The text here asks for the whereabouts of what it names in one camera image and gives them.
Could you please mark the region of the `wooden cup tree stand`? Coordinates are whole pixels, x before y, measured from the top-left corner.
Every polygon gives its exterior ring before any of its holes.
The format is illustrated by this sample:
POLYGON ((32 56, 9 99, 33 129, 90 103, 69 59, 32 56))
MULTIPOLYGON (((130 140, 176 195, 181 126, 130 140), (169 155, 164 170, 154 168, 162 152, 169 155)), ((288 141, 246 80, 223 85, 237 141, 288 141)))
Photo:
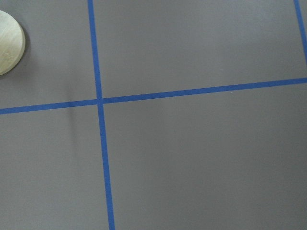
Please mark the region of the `wooden cup tree stand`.
POLYGON ((21 60, 26 39, 21 25, 8 13, 0 11, 0 74, 11 71, 21 60))

